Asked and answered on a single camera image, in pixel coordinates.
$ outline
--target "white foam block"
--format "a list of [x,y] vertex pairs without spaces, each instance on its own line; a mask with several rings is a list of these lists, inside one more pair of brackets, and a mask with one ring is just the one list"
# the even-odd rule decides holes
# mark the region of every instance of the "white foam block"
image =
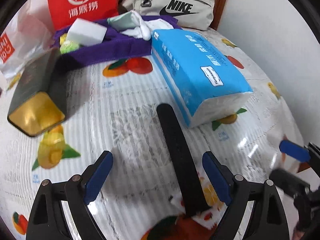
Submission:
[[106,35],[107,27],[84,19],[76,19],[67,34],[67,41],[84,46],[100,44]]

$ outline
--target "tissue pack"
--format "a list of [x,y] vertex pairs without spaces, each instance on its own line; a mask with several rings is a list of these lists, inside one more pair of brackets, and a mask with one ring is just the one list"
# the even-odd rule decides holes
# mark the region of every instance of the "tissue pack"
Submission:
[[152,56],[188,127],[236,113],[252,94],[239,70],[198,33],[155,30]]

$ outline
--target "zipper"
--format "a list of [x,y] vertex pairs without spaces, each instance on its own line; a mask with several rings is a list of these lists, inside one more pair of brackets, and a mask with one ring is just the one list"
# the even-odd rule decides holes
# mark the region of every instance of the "zipper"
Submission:
[[141,7],[151,7],[150,0],[142,0]]

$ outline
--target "nike bag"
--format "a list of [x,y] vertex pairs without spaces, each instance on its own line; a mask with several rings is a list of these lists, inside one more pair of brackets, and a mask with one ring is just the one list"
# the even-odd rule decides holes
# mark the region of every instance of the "nike bag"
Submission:
[[214,0],[132,0],[141,15],[170,15],[181,27],[207,30],[213,20]]
[[48,0],[48,4],[56,30],[77,18],[96,21],[118,15],[118,0]]

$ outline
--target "plastic bag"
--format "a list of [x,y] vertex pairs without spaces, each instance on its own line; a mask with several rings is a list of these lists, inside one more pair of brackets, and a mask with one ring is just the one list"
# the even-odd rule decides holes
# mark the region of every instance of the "plastic bag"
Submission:
[[30,0],[12,18],[0,38],[0,71],[7,83],[33,57],[45,52],[52,43],[52,33],[36,17],[29,13]]

